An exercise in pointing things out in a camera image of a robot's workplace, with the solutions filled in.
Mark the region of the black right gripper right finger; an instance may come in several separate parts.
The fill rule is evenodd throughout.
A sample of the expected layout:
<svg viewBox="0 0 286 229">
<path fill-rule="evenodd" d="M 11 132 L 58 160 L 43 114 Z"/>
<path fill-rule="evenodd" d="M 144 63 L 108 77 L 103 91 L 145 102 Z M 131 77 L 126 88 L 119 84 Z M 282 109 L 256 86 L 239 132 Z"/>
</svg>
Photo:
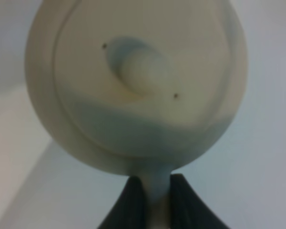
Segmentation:
<svg viewBox="0 0 286 229">
<path fill-rule="evenodd" d="M 182 174 L 170 176 L 172 229 L 229 229 L 199 198 Z"/>
</svg>

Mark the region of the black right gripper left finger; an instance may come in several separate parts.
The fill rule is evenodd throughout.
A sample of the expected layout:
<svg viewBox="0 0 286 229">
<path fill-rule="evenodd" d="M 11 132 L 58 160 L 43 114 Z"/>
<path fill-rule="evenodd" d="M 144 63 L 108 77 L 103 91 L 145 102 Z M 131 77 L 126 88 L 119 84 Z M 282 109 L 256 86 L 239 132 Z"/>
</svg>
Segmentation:
<svg viewBox="0 0 286 229">
<path fill-rule="evenodd" d="M 150 201 L 139 177 L 128 178 L 100 229 L 150 229 Z"/>
</svg>

